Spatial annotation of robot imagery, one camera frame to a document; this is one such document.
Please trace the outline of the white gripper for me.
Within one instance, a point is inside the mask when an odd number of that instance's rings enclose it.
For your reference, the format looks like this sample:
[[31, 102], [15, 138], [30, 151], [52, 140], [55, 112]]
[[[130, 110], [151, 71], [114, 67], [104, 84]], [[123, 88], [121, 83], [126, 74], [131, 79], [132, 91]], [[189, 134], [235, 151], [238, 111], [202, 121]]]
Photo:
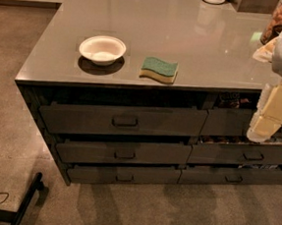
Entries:
[[252, 142], [263, 142], [281, 128], [278, 123], [282, 123], [282, 82], [274, 88], [270, 84], [263, 87], [247, 129], [247, 138]]

